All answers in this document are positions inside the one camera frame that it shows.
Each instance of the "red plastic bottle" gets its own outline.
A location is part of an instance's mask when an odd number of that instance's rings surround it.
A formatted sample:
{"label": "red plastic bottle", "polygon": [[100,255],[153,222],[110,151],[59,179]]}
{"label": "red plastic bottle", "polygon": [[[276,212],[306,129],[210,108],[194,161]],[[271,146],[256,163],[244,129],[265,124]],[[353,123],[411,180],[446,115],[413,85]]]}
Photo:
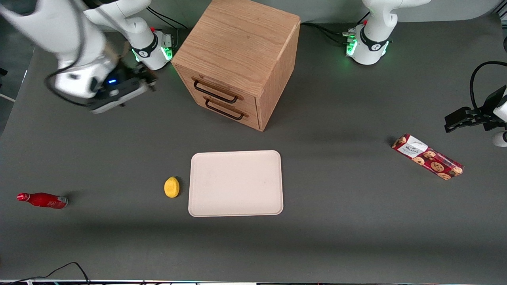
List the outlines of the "red plastic bottle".
{"label": "red plastic bottle", "polygon": [[68,204],[67,198],[48,193],[19,193],[17,198],[19,201],[26,201],[36,207],[62,209]]}

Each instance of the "white tray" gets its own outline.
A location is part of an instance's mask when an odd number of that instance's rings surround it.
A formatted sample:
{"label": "white tray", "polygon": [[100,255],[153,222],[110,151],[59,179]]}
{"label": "white tray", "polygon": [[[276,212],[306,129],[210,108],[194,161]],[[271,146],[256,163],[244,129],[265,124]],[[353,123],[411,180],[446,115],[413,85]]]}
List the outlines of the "white tray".
{"label": "white tray", "polygon": [[198,153],[190,170],[194,217],[277,215],[283,210],[277,151]]}

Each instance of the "product label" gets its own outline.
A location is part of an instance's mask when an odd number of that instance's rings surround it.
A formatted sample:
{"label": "product label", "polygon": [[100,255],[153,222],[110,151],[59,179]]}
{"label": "product label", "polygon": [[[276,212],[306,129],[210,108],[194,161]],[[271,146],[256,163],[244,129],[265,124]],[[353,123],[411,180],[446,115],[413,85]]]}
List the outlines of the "product label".
{"label": "product label", "polygon": [[428,149],[428,145],[423,143],[422,141],[410,136],[408,141],[402,145],[398,151],[403,153],[404,155],[408,155],[411,158],[414,158],[421,153],[425,152]]}

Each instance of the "wooden box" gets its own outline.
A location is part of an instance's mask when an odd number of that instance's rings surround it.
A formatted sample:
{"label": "wooden box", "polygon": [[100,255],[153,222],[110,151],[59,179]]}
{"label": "wooden box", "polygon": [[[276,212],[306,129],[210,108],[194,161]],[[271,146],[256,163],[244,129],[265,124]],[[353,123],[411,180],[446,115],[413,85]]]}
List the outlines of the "wooden box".
{"label": "wooden box", "polygon": [[195,102],[263,131],[294,70],[299,16],[213,0],[172,60]]}

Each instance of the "cookie box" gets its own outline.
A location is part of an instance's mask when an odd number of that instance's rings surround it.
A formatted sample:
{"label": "cookie box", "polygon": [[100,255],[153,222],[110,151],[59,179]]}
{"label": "cookie box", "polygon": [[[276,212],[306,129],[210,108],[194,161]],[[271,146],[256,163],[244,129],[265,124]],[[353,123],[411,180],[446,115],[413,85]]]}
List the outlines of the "cookie box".
{"label": "cookie box", "polygon": [[407,133],[400,137],[392,145],[392,148],[444,180],[463,173],[463,165],[428,147]]}

